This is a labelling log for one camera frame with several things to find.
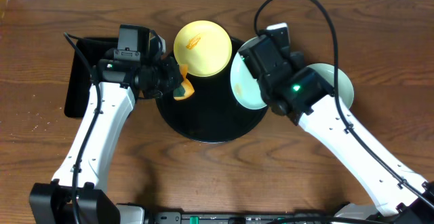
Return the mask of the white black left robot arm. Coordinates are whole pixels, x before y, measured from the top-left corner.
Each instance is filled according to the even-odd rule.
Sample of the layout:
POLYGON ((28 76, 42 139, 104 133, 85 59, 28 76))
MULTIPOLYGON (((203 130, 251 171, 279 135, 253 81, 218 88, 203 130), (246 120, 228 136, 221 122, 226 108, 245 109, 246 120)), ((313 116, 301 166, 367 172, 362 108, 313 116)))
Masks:
POLYGON ((85 114, 73 144, 50 183, 35 183, 29 204, 36 223, 150 223, 137 204, 114 204, 106 195, 120 133, 141 94, 159 98, 180 87, 173 58, 152 30, 122 24, 117 47, 91 65, 77 47, 80 37, 64 34, 90 75, 85 114))

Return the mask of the yellow green scrub sponge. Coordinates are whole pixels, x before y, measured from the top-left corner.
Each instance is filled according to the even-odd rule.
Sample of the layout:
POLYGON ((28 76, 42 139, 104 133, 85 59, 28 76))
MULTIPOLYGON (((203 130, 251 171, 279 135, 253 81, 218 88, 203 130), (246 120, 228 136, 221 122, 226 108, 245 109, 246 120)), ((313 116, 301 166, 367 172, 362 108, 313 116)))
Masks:
POLYGON ((180 86, 173 91, 173 97, 175 100, 185 100, 195 92, 192 83, 186 78, 188 69, 187 64, 179 65, 180 74, 182 75, 183 80, 180 86))

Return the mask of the light green stained plate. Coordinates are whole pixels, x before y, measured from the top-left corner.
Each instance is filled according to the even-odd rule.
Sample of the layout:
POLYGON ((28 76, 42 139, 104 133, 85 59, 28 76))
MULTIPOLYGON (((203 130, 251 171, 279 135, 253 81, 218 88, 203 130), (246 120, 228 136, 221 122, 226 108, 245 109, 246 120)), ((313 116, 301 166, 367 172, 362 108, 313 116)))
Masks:
POLYGON ((230 83, 236 101, 246 109, 259 110, 267 106, 262 100, 257 80, 252 77, 238 52, 232 61, 230 83))

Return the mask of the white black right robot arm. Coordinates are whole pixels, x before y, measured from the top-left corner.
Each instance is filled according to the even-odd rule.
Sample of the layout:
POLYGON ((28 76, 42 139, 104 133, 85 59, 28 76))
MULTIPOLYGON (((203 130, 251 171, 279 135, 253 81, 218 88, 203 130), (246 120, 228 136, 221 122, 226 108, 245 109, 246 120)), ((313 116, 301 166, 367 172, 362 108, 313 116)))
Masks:
POLYGON ((315 65, 301 65, 283 37, 261 36, 238 51, 262 100, 326 146, 359 181, 373 206, 347 204, 324 223, 432 223, 433 184, 390 153, 349 111, 315 65))

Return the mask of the yellow plate with sauce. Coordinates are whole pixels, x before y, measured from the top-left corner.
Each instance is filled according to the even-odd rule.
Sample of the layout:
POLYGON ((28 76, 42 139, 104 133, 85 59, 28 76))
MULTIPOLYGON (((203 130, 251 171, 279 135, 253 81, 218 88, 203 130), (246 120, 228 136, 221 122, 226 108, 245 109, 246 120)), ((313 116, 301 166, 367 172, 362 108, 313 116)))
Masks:
POLYGON ((229 34, 215 22, 198 20, 180 29, 174 40, 174 57, 196 77, 210 77, 229 63, 232 43, 229 34))

